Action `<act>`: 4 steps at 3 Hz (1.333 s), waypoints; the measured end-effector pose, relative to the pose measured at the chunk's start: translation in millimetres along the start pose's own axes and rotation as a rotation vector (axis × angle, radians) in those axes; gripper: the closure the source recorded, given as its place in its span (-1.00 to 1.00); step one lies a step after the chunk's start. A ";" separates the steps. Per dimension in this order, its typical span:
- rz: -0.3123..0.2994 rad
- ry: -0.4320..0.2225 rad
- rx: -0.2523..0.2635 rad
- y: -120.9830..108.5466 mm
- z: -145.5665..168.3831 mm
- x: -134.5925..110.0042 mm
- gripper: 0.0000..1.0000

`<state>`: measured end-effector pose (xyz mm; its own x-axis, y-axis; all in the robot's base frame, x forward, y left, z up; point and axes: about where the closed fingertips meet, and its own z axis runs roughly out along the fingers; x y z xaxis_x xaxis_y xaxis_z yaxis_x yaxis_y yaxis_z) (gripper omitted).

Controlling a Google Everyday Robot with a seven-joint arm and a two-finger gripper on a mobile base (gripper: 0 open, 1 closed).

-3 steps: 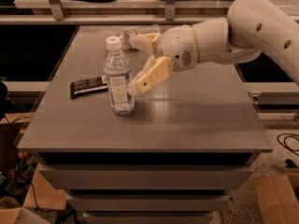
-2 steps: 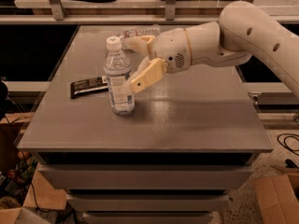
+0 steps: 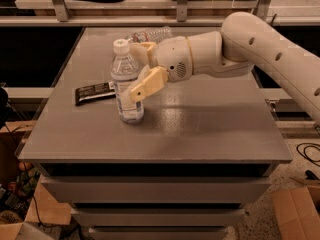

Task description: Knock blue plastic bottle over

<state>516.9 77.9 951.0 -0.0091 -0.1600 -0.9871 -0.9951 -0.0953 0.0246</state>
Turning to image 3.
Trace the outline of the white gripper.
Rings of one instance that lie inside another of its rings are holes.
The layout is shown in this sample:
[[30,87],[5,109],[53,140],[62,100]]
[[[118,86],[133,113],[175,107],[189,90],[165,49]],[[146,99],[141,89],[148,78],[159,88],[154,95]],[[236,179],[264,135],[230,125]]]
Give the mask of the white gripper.
[[178,36],[155,42],[129,44],[131,54],[143,65],[138,78],[120,94],[123,109],[160,91],[169,80],[179,82],[192,76],[192,58],[186,37]]

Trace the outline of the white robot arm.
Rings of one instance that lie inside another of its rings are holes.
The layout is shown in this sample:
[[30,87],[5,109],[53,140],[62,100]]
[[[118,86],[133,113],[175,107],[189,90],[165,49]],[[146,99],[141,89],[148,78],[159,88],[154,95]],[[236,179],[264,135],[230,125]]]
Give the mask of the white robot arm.
[[146,62],[126,94],[138,102],[168,82],[194,75],[242,76],[253,65],[271,77],[316,123],[320,123],[320,57],[294,44],[265,21],[246,12],[224,20],[219,31],[133,45]]

